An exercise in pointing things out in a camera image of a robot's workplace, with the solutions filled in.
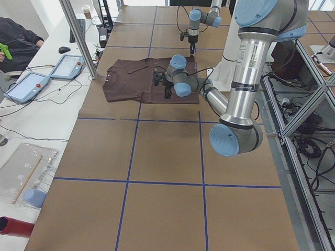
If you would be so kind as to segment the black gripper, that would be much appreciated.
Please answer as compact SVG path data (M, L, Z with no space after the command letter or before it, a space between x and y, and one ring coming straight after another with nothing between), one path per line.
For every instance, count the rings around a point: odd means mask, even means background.
M173 82L170 82L166 79L164 72L154 71L153 72L153 83L154 86L158 86L160 83L164 86L164 99L170 99L172 96L172 87L174 86Z
M180 41L183 41L185 37L188 37L188 42L190 44L190 55L193 55L195 52L196 43L198 42L198 33L194 32L181 32L180 33Z

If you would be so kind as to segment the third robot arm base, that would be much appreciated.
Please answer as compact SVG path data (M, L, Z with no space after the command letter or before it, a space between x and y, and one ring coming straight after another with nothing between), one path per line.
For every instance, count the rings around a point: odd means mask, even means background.
M318 64L334 64L334 37L327 45L311 45L312 58Z

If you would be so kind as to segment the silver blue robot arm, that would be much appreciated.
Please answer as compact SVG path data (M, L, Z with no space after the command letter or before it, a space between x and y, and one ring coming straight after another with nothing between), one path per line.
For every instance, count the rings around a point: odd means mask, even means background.
M212 27L219 27L221 24L220 9L222 0L211 2L209 12L204 12L199 8L195 8L189 13L189 25L185 32L180 32L180 40L183 41L187 37L189 42L190 56L194 55L196 43L200 34L200 24Z
M174 55L163 72L154 73L154 84L162 83L167 96L186 97L197 92L219 116L210 131L210 143L222 156L235 156L257 149L263 140L251 112L260 86L266 55L273 42L296 40L307 30L307 1L238 1L232 20L239 27L240 46L229 97L209 78L192 77L186 58Z

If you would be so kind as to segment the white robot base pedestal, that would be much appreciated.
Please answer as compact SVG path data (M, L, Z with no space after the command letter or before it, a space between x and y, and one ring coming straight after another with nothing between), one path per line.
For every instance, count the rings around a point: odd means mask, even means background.
M220 92L230 91L241 42L238 37L238 30L239 26L232 17L222 59L210 76L213 85Z

